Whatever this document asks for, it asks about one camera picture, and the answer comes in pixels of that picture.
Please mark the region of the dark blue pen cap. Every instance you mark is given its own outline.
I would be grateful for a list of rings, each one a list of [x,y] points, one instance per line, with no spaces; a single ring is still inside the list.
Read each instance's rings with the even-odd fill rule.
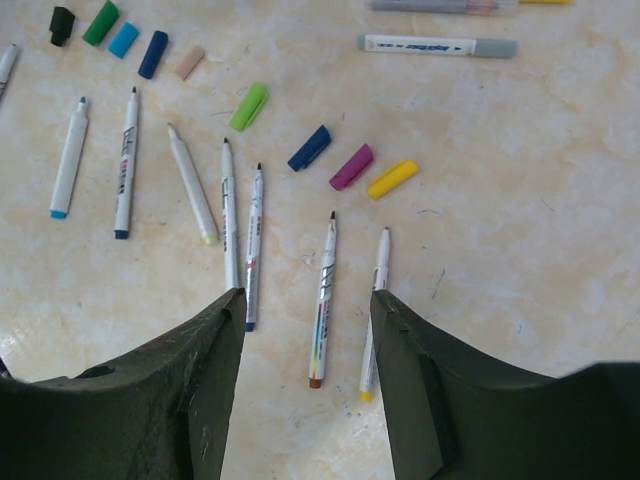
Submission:
[[[308,168],[331,142],[329,130],[321,125],[290,158],[287,165],[295,172]]]

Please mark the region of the dark blue capped pen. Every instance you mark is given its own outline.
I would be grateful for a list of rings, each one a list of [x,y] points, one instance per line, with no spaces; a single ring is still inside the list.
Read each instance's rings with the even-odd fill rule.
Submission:
[[[238,288],[238,240],[233,155],[227,137],[222,145],[222,213],[224,234],[225,282],[227,289]]]

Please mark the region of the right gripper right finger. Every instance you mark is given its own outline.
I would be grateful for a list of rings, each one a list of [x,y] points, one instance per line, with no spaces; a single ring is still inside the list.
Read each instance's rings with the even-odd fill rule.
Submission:
[[[553,378],[472,347],[388,291],[370,306],[397,478],[638,477],[637,363]]]

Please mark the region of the light blue pen cap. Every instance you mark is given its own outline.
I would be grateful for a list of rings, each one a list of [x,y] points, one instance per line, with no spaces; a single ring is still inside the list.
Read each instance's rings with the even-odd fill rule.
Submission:
[[[123,59],[139,35],[138,28],[125,22],[111,40],[108,51],[119,59]]]

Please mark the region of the black pen cap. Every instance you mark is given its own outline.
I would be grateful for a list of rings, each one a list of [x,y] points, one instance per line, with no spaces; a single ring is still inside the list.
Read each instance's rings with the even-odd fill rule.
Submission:
[[[75,15],[64,6],[55,6],[51,17],[49,31],[50,42],[57,47],[64,47],[70,38],[75,22]]]

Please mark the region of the orange capped pen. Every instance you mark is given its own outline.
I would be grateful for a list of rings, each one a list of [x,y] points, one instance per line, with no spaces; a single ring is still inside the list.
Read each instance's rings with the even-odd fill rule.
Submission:
[[[322,255],[315,323],[309,365],[309,387],[319,389],[325,377],[328,345],[328,323],[336,265],[337,215],[331,212],[324,252]]]

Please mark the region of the yellow capped pen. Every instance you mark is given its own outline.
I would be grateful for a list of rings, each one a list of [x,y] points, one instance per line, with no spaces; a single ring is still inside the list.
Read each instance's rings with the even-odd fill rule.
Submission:
[[[378,245],[376,265],[373,274],[372,290],[385,290],[389,275],[389,256],[391,250],[391,233],[388,227],[382,230]],[[372,319],[368,320],[366,341],[363,352],[362,369],[359,382],[360,399],[370,402],[373,398],[373,383],[376,369]]]

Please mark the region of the light green pen cap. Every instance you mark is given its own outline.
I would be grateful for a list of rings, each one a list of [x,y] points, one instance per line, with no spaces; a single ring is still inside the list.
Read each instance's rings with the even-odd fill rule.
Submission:
[[[230,127],[239,132],[248,128],[263,108],[267,99],[268,92],[266,87],[260,82],[255,82],[231,118]]]

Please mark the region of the yellow pen cap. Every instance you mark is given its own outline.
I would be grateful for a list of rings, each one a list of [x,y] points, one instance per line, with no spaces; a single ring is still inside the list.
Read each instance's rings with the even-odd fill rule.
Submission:
[[[367,195],[378,200],[420,171],[419,166],[410,160],[402,160],[371,182]]]

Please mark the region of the light green capped pen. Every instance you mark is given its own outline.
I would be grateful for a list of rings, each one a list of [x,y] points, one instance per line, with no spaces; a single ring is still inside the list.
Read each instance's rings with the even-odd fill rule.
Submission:
[[[167,124],[171,150],[194,213],[200,235],[207,245],[219,242],[219,232],[186,143],[171,123]]]

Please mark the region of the navy pen cap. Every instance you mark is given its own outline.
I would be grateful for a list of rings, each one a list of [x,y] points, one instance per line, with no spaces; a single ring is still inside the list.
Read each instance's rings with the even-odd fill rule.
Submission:
[[[150,40],[148,48],[138,69],[138,75],[145,79],[152,79],[169,42],[168,34],[156,30]]]

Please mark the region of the magenta capped pen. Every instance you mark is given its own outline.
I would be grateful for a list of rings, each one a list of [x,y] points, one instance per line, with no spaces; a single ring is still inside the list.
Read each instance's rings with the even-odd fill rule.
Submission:
[[[262,164],[256,168],[252,198],[249,207],[249,224],[246,254],[246,331],[253,332],[258,318],[259,267],[262,240],[264,177]]]

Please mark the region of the magenta pen cap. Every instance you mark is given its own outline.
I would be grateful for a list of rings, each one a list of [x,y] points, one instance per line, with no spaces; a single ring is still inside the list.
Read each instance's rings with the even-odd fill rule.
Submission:
[[[373,161],[374,153],[371,147],[364,143],[334,174],[334,176],[329,180],[329,184],[336,191],[341,191],[350,187],[371,166]]]

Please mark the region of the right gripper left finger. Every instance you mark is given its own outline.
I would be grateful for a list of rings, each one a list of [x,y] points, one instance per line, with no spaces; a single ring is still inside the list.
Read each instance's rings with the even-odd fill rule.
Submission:
[[[242,355],[245,293],[80,375],[1,368],[4,479],[217,479]]]

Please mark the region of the peach pen cap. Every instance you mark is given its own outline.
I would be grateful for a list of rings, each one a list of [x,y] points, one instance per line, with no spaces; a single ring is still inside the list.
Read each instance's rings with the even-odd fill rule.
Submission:
[[[204,58],[205,52],[198,45],[192,46],[187,53],[183,55],[179,63],[174,69],[174,73],[183,81],[185,81],[191,72]]]

